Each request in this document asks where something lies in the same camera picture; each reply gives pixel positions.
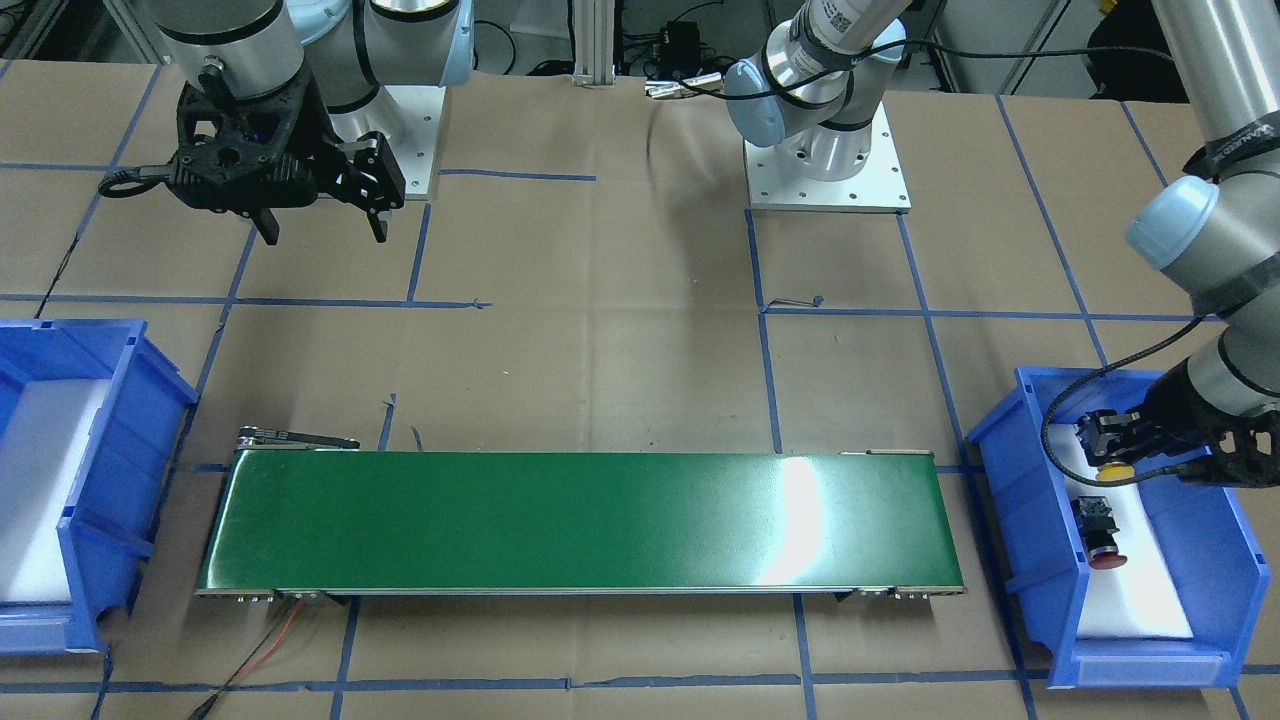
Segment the conveyor belt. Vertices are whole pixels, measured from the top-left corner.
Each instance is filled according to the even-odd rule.
[[[201,594],[963,591],[928,455],[242,450]]]

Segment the red cable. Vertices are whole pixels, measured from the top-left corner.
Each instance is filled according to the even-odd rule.
[[[280,634],[275,635],[275,642],[271,643],[271,647],[266,648],[266,652],[260,655],[257,660],[241,667],[239,671],[237,671],[236,675],[232,676],[233,680],[236,678],[239,678],[241,675],[247,675],[250,670],[261,665],[262,661],[266,660],[268,657],[271,657],[271,653],[275,652],[275,650],[280,647],[280,642],[284,641],[284,635],[289,633],[289,625],[293,624],[293,619],[298,616],[298,612],[302,611],[302,607],[303,605],[301,602],[293,606],[293,611],[289,612],[289,619],[284,621],[284,626],[280,628]]]

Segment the yellow object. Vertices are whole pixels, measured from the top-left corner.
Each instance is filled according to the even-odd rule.
[[[1124,462],[1108,462],[1098,470],[1100,483],[1119,483],[1134,477],[1133,465]]]

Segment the light blue joint cap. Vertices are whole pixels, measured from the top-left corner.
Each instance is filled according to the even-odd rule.
[[[351,10],[351,0],[288,0],[287,5],[302,45],[319,40]]]
[[[881,45],[888,45],[890,42],[899,42],[902,40],[906,40],[906,26],[902,24],[902,20],[893,20],[887,28],[884,28],[884,32],[876,37],[872,42],[872,47],[879,47]],[[881,50],[879,53],[872,55],[870,59],[896,65],[902,61],[902,55],[905,54],[906,47],[899,45],[897,47]]]
[[[1219,187],[1185,177],[1165,188],[1129,225],[1125,240],[1147,263],[1164,270],[1190,247],[1217,206]]]
[[[440,87],[466,85],[471,78],[471,53],[475,47],[475,33],[471,31],[474,26],[471,0],[462,0],[458,4],[456,18],[449,56],[444,60],[444,72],[440,73]]]
[[[768,90],[764,73],[751,60],[739,60],[724,73],[726,95],[753,95]],[[728,117],[748,142],[756,147],[773,147],[786,140],[781,102],[778,97],[730,100]]]

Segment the blue plastic container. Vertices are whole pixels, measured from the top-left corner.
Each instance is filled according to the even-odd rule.
[[[160,488],[196,392],[145,331],[142,320],[0,319],[0,438],[17,432],[10,419],[28,383],[109,380],[56,521],[70,602],[0,603],[0,653],[102,651],[99,615],[125,602],[151,555]]]
[[[1064,489],[1041,450],[1053,398],[1087,370],[1019,368],[1018,389],[969,433],[982,447],[1028,635],[1053,652],[1048,687],[1234,687],[1271,570],[1230,488],[1155,478],[1138,486],[1190,624],[1190,639],[1078,639],[1089,565]],[[1085,386],[1055,423],[1128,410],[1160,373],[1121,370]],[[1167,462],[1156,457],[1143,471]]]

